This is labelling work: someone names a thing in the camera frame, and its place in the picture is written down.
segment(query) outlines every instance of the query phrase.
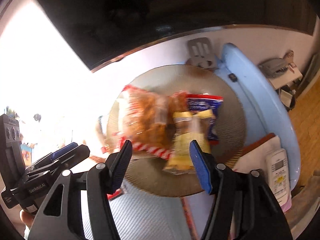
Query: red snack bag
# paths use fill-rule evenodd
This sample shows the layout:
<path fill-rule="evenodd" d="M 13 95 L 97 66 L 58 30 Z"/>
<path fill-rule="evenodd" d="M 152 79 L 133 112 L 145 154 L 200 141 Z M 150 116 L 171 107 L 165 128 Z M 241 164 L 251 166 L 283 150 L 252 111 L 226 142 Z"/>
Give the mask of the red snack bag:
<path fill-rule="evenodd" d="M 119 109 L 120 140 L 129 139 L 134 150 L 168 159 L 175 133 L 172 115 L 177 109 L 187 109 L 186 95 L 179 92 L 169 97 L 125 86 Z"/>

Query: food package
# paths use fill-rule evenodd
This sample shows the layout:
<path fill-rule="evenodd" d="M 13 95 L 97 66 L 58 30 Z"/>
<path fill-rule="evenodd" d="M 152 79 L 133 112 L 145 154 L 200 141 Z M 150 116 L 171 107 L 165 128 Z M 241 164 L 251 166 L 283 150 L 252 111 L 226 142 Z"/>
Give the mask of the food package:
<path fill-rule="evenodd" d="M 127 194 L 127 189 L 125 187 L 125 185 L 122 183 L 121 187 L 119 189 L 117 189 L 113 194 L 106 194 L 106 197 L 109 201 L 112 201 L 124 194 Z"/>
<path fill-rule="evenodd" d="M 133 150 L 144 150 L 168 159 L 175 133 L 173 113 L 187 110 L 187 93 L 159 95 L 132 85 L 124 87 L 119 98 L 119 147 L 126 139 Z"/>
<path fill-rule="evenodd" d="M 207 132 L 207 139 L 211 145 L 216 145 L 219 143 L 217 133 L 214 128 L 215 119 L 218 116 L 218 108 L 223 102 L 223 97 L 213 96 L 213 95 L 187 95 L 187 103 L 189 111 L 193 113 L 198 113 L 200 111 L 205 111 L 211 109 L 213 112 L 213 117 L 210 121 L 209 130 Z"/>
<path fill-rule="evenodd" d="M 192 140 L 197 140 L 204 152 L 210 152 L 210 146 L 206 139 L 206 131 L 213 117 L 211 109 L 192 114 L 191 112 L 174 113 L 176 134 L 174 138 L 174 149 L 164 171 L 175 175 L 184 173 L 195 173 L 189 154 L 189 145 Z"/>

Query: blue gripper pad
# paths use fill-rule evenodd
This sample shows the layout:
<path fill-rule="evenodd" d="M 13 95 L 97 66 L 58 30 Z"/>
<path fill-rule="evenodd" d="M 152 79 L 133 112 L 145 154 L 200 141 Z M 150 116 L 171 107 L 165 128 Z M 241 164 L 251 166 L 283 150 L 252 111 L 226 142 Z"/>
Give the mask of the blue gripper pad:
<path fill-rule="evenodd" d="M 210 180 L 210 168 L 208 167 L 208 163 L 206 163 L 203 158 L 203 155 L 208 153 L 202 152 L 196 140 L 190 142 L 189 152 L 202 189 L 205 190 L 208 194 L 211 194 L 213 187 Z"/>
<path fill-rule="evenodd" d="M 66 145 L 65 147 L 61 148 L 60 150 L 52 153 L 50 159 L 51 159 L 51 161 L 54 162 L 58 158 L 62 157 L 63 155 L 65 155 L 66 153 L 72 151 L 73 149 L 75 149 L 77 147 L 78 147 L 78 144 L 75 142 L 72 142 L 72 143 Z"/>

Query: white remote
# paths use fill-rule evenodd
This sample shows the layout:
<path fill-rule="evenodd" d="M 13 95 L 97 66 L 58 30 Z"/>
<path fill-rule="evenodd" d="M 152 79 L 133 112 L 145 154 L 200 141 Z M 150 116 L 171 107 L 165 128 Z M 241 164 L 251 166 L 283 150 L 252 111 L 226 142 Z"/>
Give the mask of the white remote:
<path fill-rule="evenodd" d="M 285 149 L 267 156 L 268 183 L 280 206 L 284 205 L 290 194 L 288 159 Z"/>

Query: wooden floor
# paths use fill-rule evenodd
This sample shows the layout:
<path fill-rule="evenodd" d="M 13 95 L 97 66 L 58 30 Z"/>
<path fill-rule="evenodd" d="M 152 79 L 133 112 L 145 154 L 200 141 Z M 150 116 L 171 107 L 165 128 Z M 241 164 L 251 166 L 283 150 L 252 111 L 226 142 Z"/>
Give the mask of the wooden floor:
<path fill-rule="evenodd" d="M 289 112 L 296 131 L 301 152 L 301 174 L 293 192 L 298 193 L 320 169 L 320 79 L 302 98 L 298 98 L 295 108 Z"/>

